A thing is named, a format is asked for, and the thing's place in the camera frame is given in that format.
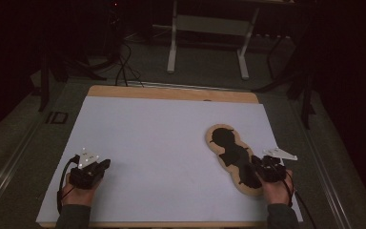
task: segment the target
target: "white paper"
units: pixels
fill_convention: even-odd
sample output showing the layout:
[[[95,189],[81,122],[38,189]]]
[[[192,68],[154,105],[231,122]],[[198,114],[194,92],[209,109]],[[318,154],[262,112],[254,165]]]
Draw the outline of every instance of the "white paper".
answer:
[[[257,156],[277,147],[260,104],[86,97],[36,221],[57,221],[62,170],[82,148],[112,161],[91,222],[266,220],[263,196],[240,193],[209,149],[215,124],[234,127]]]

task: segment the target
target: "vr controller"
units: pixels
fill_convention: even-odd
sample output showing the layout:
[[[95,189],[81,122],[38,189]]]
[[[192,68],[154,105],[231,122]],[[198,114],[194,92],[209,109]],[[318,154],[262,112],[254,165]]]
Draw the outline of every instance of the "vr controller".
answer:
[[[252,156],[251,160],[259,176],[266,182],[278,182],[287,176],[286,167],[280,164],[281,158],[297,160],[296,156],[278,148],[263,151],[263,153],[265,156],[261,159]]]
[[[91,189],[110,167],[111,161],[105,159],[97,163],[99,156],[83,152],[79,157],[78,166],[71,169],[70,184],[78,189]]]

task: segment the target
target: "table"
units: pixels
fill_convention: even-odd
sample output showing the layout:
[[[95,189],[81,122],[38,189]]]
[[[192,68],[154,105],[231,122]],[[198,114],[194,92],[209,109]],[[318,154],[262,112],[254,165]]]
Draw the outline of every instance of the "table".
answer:
[[[177,11],[177,0],[173,1],[173,21],[172,21],[172,43],[169,52],[168,73],[174,73],[174,65],[176,59],[176,33],[177,30],[182,31],[199,31],[229,35],[239,35],[244,37],[243,45],[237,50],[241,77],[244,80],[249,79],[248,68],[245,60],[245,53],[248,48],[251,36],[254,30],[254,24],[263,4],[278,4],[286,6],[295,6],[293,1],[284,2],[281,0],[248,0],[244,2],[255,3],[255,9],[250,21],[231,20],[222,18],[211,18],[202,16],[192,16],[179,14]]]

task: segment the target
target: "sleeve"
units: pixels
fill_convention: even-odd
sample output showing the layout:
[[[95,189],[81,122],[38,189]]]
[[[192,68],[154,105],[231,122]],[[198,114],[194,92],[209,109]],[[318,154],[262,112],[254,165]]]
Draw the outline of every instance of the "sleeve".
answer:
[[[91,207],[69,204],[62,207],[55,229],[88,229]]]
[[[295,211],[286,204],[270,204],[267,206],[267,226],[269,229],[299,229]]]

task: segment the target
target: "human hand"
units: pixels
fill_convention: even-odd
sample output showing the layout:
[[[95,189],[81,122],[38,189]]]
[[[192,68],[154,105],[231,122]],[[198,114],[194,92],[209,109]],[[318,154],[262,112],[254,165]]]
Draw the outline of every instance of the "human hand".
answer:
[[[290,189],[290,192],[291,192],[291,196],[292,196],[293,192],[294,192],[294,185],[293,185],[293,181],[292,181],[293,171],[287,170],[287,173],[288,174],[285,177],[284,182],[287,183],[287,185]],[[282,180],[275,182],[275,183],[270,183],[270,182],[264,181],[259,176],[258,173],[256,173],[256,174],[262,184],[264,198],[266,199],[266,201],[269,204],[284,203],[284,204],[288,205],[290,203],[291,197]]]
[[[97,182],[91,189],[78,189],[70,184],[70,174],[67,174],[67,183],[62,189],[62,205],[77,204],[92,206],[92,201],[96,189],[99,187],[101,180]]]

